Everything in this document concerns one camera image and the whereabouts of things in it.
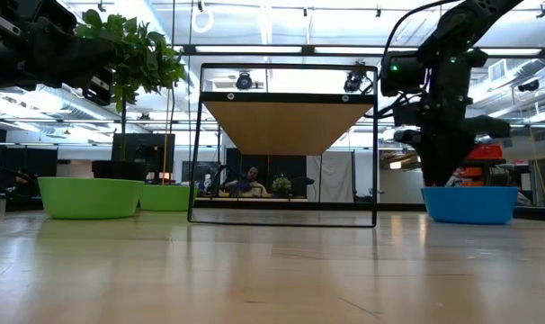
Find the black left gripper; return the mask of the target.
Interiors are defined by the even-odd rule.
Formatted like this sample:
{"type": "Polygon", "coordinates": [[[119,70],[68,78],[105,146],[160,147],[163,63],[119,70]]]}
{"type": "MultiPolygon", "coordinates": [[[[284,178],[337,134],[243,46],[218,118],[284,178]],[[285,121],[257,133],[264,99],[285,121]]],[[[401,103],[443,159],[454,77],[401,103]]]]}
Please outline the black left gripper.
{"type": "Polygon", "coordinates": [[[83,97],[108,106],[112,99],[113,72],[105,67],[114,57],[108,40],[57,36],[44,32],[0,48],[0,88],[38,84],[83,89],[83,97]]]}

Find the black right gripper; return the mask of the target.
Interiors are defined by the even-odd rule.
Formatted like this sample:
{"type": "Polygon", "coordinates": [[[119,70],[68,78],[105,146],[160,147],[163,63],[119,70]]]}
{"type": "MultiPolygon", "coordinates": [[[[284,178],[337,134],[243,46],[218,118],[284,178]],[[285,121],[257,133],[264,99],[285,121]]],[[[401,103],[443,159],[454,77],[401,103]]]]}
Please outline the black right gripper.
{"type": "Polygon", "coordinates": [[[423,50],[423,63],[432,76],[424,112],[422,130],[396,130],[394,141],[412,147],[421,158],[425,186],[445,186],[452,173],[477,146],[477,135],[493,139],[508,138],[510,123],[479,115],[465,118],[469,98],[470,75],[482,67],[486,52],[473,48],[461,52],[447,49],[423,50]],[[433,131],[448,131],[444,136],[433,131]]]}

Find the blue plastic mini bowl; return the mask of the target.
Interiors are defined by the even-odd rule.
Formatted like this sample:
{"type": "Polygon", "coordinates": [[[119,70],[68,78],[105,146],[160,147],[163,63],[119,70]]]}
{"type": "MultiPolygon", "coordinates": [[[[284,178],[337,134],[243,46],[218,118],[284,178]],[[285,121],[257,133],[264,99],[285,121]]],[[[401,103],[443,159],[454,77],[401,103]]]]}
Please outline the blue plastic mini bowl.
{"type": "Polygon", "coordinates": [[[425,187],[429,216],[437,222],[505,225],[514,216],[518,189],[504,186],[425,187]]]}

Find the green plastic mini bowl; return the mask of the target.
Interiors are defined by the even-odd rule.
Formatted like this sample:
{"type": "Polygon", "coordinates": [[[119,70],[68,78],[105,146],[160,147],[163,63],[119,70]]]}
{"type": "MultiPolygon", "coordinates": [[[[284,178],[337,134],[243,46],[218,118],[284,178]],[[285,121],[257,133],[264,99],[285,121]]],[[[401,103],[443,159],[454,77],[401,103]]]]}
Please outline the green plastic mini bowl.
{"type": "Polygon", "coordinates": [[[132,217],[145,183],[134,180],[40,177],[44,211],[56,220],[108,220],[132,217]]]}
{"type": "Polygon", "coordinates": [[[187,212],[189,194],[189,186],[146,184],[139,203],[149,212],[187,212]]]}

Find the shelf with red bins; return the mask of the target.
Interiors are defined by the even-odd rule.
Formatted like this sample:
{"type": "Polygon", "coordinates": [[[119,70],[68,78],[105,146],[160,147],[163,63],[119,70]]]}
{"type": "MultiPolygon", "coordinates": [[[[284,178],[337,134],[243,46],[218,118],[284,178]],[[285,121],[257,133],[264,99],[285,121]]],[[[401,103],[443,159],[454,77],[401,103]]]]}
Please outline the shelf with red bins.
{"type": "Polygon", "coordinates": [[[465,158],[458,173],[463,186],[485,186],[491,169],[506,162],[499,144],[478,144],[465,158]]]}

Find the green plant in black pot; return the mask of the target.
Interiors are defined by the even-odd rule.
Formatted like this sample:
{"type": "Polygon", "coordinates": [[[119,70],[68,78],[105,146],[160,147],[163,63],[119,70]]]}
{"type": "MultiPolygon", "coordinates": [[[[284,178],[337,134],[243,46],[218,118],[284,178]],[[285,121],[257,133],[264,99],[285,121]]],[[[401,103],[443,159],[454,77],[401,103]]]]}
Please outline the green plant in black pot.
{"type": "Polygon", "coordinates": [[[121,132],[113,136],[112,157],[94,161],[93,175],[144,182],[150,166],[128,157],[128,106],[137,102],[139,89],[147,94],[172,90],[184,77],[181,54],[167,44],[165,35],[151,31],[138,17],[111,13],[103,20],[97,11],[89,9],[82,13],[82,19],[76,27],[80,38],[108,41],[113,46],[106,67],[112,72],[111,102],[121,115],[121,132]]]}

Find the white air vent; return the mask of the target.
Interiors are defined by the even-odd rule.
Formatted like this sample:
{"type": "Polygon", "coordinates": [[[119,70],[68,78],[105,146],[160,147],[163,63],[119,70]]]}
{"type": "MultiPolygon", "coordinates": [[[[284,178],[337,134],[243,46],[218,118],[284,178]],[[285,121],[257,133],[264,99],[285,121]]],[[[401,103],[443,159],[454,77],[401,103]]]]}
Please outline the white air vent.
{"type": "Polygon", "coordinates": [[[488,79],[490,82],[496,82],[506,78],[507,60],[502,58],[488,67],[488,79]]]}

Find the white sheet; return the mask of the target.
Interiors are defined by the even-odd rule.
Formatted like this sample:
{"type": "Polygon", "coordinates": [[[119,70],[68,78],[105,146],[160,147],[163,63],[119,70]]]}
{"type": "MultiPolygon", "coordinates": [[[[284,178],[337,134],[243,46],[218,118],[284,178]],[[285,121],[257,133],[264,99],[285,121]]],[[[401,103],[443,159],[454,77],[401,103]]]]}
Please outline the white sheet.
{"type": "Polygon", "coordinates": [[[353,202],[353,156],[350,151],[326,151],[307,156],[307,197],[313,203],[353,202]]]}

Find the person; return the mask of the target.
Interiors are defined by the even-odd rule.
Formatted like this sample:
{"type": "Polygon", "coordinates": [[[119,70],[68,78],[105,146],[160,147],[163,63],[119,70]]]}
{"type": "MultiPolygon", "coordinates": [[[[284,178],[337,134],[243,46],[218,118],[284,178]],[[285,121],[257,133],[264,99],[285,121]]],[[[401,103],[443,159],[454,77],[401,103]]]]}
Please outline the person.
{"type": "Polygon", "coordinates": [[[19,195],[36,197],[40,194],[38,185],[38,175],[30,173],[27,168],[18,170],[19,176],[15,178],[15,187],[13,192],[19,195]]]}
{"type": "Polygon", "coordinates": [[[258,182],[259,170],[251,167],[244,178],[224,184],[224,188],[237,197],[263,198],[268,192],[263,184],[258,182]]]}

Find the black partition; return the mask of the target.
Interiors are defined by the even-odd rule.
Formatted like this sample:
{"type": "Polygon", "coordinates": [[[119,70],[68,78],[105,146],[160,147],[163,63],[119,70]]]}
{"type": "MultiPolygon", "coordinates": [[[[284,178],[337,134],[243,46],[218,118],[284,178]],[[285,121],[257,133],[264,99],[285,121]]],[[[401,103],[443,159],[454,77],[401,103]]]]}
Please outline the black partition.
{"type": "Polygon", "coordinates": [[[307,196],[307,163],[304,156],[243,155],[236,148],[226,151],[227,178],[225,183],[246,176],[251,167],[259,170],[258,182],[265,186],[266,196],[282,197],[273,192],[273,180],[278,176],[290,179],[290,194],[295,198],[307,196]]]}

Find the small potted plant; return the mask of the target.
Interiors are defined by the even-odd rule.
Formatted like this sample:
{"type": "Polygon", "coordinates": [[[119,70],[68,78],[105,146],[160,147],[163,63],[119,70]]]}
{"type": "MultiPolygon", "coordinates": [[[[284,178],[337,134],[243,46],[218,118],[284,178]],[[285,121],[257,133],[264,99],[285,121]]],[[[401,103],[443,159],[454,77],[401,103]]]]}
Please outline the small potted plant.
{"type": "Polygon", "coordinates": [[[278,176],[272,182],[272,191],[279,196],[287,197],[291,189],[291,181],[285,176],[278,176]]]}

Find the black overhead light beam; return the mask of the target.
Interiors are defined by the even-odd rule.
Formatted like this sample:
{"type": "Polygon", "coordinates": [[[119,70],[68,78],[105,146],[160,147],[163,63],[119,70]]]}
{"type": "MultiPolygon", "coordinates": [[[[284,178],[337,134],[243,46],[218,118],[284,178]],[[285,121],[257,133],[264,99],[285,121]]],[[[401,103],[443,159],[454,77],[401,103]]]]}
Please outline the black overhead light beam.
{"type": "MultiPolygon", "coordinates": [[[[383,47],[356,45],[174,45],[185,56],[380,57],[383,47]]],[[[545,48],[484,47],[490,58],[545,59],[545,48]]]]}

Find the black aluminium table frame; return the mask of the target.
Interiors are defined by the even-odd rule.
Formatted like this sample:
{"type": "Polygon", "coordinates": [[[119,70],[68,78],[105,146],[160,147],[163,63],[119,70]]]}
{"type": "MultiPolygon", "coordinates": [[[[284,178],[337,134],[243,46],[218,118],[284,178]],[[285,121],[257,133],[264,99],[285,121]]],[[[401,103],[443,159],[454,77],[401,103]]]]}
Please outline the black aluminium table frame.
{"type": "MultiPolygon", "coordinates": [[[[155,212],[186,212],[188,200],[179,202],[177,207],[170,209],[155,210],[155,212]]],[[[296,202],[296,200],[285,200],[274,202],[273,199],[248,199],[241,201],[236,199],[217,200],[201,200],[195,201],[195,208],[205,209],[241,209],[241,210],[287,210],[287,211],[329,211],[329,212],[369,212],[373,207],[370,202],[296,202]]],[[[40,197],[32,197],[29,199],[8,199],[5,203],[5,209],[8,212],[20,211],[39,211],[43,209],[42,200],[40,197]]],[[[376,207],[378,212],[425,212],[426,208],[423,203],[378,203],[376,207]]],[[[530,207],[517,206],[514,209],[514,218],[545,221],[545,207],[530,207]]]]}

